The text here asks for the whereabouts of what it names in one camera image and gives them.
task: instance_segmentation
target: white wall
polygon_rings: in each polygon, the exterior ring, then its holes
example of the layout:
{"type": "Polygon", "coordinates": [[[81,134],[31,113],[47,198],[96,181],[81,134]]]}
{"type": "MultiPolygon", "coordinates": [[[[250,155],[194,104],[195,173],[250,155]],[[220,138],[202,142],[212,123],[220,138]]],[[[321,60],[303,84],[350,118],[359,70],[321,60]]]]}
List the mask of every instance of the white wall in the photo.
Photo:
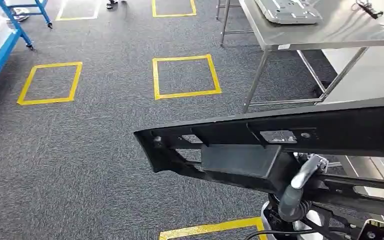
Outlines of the white wall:
{"type": "MultiPolygon", "coordinates": [[[[370,1],[375,10],[384,11],[384,0],[370,1]]],[[[378,19],[378,22],[384,25],[384,15],[378,19]]],[[[325,49],[323,53],[339,73],[357,50],[357,48],[325,49]]],[[[323,103],[382,97],[384,97],[384,46],[376,46],[369,48],[323,103]]]]}

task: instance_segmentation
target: black plastic part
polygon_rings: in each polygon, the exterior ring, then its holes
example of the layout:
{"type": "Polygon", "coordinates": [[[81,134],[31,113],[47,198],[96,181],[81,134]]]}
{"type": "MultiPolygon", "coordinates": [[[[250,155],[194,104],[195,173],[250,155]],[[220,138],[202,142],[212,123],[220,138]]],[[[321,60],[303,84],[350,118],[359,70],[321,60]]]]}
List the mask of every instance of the black plastic part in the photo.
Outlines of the black plastic part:
{"type": "Polygon", "coordinates": [[[292,154],[281,149],[278,145],[202,146],[202,170],[213,180],[262,185],[280,194],[300,167],[292,154]]]}
{"type": "MultiPolygon", "coordinates": [[[[222,145],[269,148],[274,145],[276,148],[281,146],[281,151],[289,154],[384,157],[384,98],[177,122],[135,131],[134,135],[156,173],[173,171],[206,181],[277,193],[279,187],[271,184],[272,180],[268,184],[261,176],[252,175],[254,172],[250,169],[243,173],[220,172],[216,167],[205,171],[199,168],[201,163],[188,161],[176,149],[200,150],[203,146],[222,145]],[[267,131],[291,132],[296,141],[267,142],[259,136],[267,131]],[[182,137],[194,134],[198,134],[202,143],[192,143],[182,137]]],[[[237,157],[236,161],[240,162],[241,158],[237,157]]],[[[273,159],[253,157],[246,161],[249,164],[248,161],[273,159]]],[[[278,171],[279,178],[287,181],[299,168],[299,165],[276,168],[271,174],[278,171]]],[[[384,189],[384,180],[316,173],[304,186],[302,200],[384,215],[384,198],[358,194],[353,190],[355,186],[384,189]]]]}

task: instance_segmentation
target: gray carpet floor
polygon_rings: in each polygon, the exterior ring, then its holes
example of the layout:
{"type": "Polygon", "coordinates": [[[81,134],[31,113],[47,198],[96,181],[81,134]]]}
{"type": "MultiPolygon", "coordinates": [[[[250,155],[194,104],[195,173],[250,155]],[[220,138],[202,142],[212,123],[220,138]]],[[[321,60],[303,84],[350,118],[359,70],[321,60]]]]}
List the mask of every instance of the gray carpet floor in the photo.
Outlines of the gray carpet floor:
{"type": "MultiPolygon", "coordinates": [[[[181,2],[156,0],[157,11],[182,13],[189,1],[181,2]]],[[[90,17],[94,3],[71,1],[63,17],[90,17]]],[[[54,21],[53,30],[41,16],[22,23],[36,50],[20,39],[0,73],[0,240],[153,240],[161,231],[260,214],[264,193],[152,173],[132,134],[241,111],[262,51],[253,34],[228,35],[220,47],[216,0],[195,4],[196,16],[154,18],[151,0],[129,0],[111,11],[102,1],[97,19],[54,21]],[[221,94],[154,99],[153,58],[206,54],[221,94]],[[83,62],[74,101],[17,104],[33,66],[68,62],[83,62]]],[[[60,5],[49,0],[52,19],[60,5]]],[[[240,8],[230,12],[229,29],[249,29],[240,8]]],[[[305,54],[322,78],[335,77],[321,52],[305,54]]],[[[200,61],[162,64],[160,70],[162,94],[214,87],[200,61]]],[[[38,70],[26,100],[67,97],[74,71],[38,70]]],[[[313,86],[295,52],[273,54],[256,99],[311,97],[313,86]]],[[[252,230],[184,239],[241,239],[252,230]]]]}

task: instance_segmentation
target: metal pipe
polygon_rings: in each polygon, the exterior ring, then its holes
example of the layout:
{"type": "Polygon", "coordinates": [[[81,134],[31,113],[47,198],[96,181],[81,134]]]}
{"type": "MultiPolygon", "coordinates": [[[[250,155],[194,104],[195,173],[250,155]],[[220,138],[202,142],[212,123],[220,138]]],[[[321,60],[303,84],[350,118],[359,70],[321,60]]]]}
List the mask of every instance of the metal pipe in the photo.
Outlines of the metal pipe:
{"type": "Polygon", "coordinates": [[[226,10],[224,10],[224,22],[223,22],[223,27],[220,33],[221,34],[220,46],[223,46],[223,41],[225,40],[225,31],[226,31],[226,24],[228,23],[230,4],[231,4],[231,0],[226,0],[226,10]]]}
{"type": "Polygon", "coordinates": [[[323,100],[334,90],[339,82],[347,75],[347,73],[354,67],[357,61],[363,56],[363,54],[369,49],[369,47],[360,48],[357,53],[351,58],[343,70],[335,77],[335,79],[327,87],[326,91],[320,96],[323,100]]]}
{"type": "Polygon", "coordinates": [[[259,62],[257,73],[255,74],[254,81],[252,82],[251,89],[249,90],[248,97],[246,98],[246,102],[243,105],[242,113],[245,114],[248,111],[248,107],[250,106],[251,100],[253,99],[254,93],[257,89],[258,83],[260,81],[260,76],[263,73],[264,66],[266,65],[267,58],[269,58],[270,52],[268,50],[265,50],[261,61],[259,62]]]}
{"type": "Polygon", "coordinates": [[[322,81],[320,81],[319,77],[317,76],[316,72],[314,71],[313,67],[310,65],[309,61],[307,60],[306,56],[304,56],[303,52],[301,50],[296,50],[298,55],[301,57],[302,61],[304,62],[307,69],[310,71],[311,76],[317,83],[318,87],[321,89],[321,92],[326,92],[325,86],[323,86],[322,81]]]}
{"type": "Polygon", "coordinates": [[[215,8],[217,8],[217,12],[215,13],[215,19],[216,20],[219,20],[219,14],[220,14],[220,8],[222,6],[220,5],[220,0],[217,0],[217,5],[215,6],[215,8]]]}
{"type": "MultiPolygon", "coordinates": [[[[238,7],[240,7],[241,5],[239,5],[239,4],[231,4],[230,5],[230,7],[231,8],[238,8],[238,7]]],[[[225,4],[222,4],[222,5],[220,5],[220,8],[222,9],[222,8],[225,8],[226,7],[226,5],[225,4]]]]}
{"type": "Polygon", "coordinates": [[[281,104],[303,104],[303,103],[319,103],[323,102],[320,98],[295,99],[295,100],[279,100],[279,101],[260,101],[250,103],[250,107],[281,105],[281,104]]]}
{"type": "Polygon", "coordinates": [[[253,30],[225,31],[224,34],[253,34],[253,30]]]}

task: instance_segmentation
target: yellow floor tape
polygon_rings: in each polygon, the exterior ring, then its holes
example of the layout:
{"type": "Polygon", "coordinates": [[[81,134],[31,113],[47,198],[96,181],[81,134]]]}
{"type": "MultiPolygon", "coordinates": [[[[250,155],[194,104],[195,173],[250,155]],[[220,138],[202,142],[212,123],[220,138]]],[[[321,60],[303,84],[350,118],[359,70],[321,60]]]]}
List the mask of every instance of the yellow floor tape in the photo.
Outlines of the yellow floor tape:
{"type": "Polygon", "coordinates": [[[210,54],[202,56],[182,56],[182,57],[160,57],[152,59],[152,68],[153,68],[153,89],[155,99],[170,99],[170,98],[182,98],[182,97],[192,97],[200,95],[210,95],[210,94],[221,94],[222,89],[220,88],[219,80],[216,74],[216,68],[214,67],[213,60],[210,54]],[[182,93],[171,93],[171,94],[160,94],[160,84],[158,77],[158,62],[163,61],[183,61],[183,60],[198,60],[198,59],[207,59],[209,70],[211,72],[212,81],[214,83],[213,90],[205,91],[192,91],[192,92],[182,92],[182,93]]]}
{"type": "Polygon", "coordinates": [[[154,18],[167,18],[167,17],[188,17],[197,15],[197,8],[195,7],[194,0],[190,0],[190,7],[192,8],[192,13],[182,13],[182,14],[157,14],[157,5],[155,0],[152,0],[152,16],[154,18]]]}
{"type": "MultiPolygon", "coordinates": [[[[175,229],[170,231],[160,232],[158,240],[168,240],[198,234],[208,234],[214,232],[220,232],[231,229],[239,229],[256,226],[258,231],[263,231],[263,223],[261,222],[261,217],[253,217],[247,219],[233,220],[216,224],[207,224],[200,226],[192,226],[181,229],[175,229]]],[[[260,235],[260,240],[267,240],[266,235],[260,235]]]]}
{"type": "Polygon", "coordinates": [[[80,72],[82,71],[83,63],[81,61],[76,62],[65,62],[65,63],[53,63],[53,64],[44,64],[36,65],[31,68],[30,74],[25,80],[24,86],[21,90],[20,96],[18,97],[17,103],[20,105],[32,105],[32,104],[50,104],[50,103],[61,103],[61,102],[70,102],[74,100],[74,95],[76,94],[77,84],[79,83],[80,72]],[[74,80],[71,85],[70,93],[68,97],[60,98],[48,98],[48,99],[39,99],[39,100],[24,100],[26,97],[27,91],[29,90],[30,84],[32,83],[33,77],[35,76],[37,69],[43,68],[58,68],[66,66],[76,66],[74,80]]]}

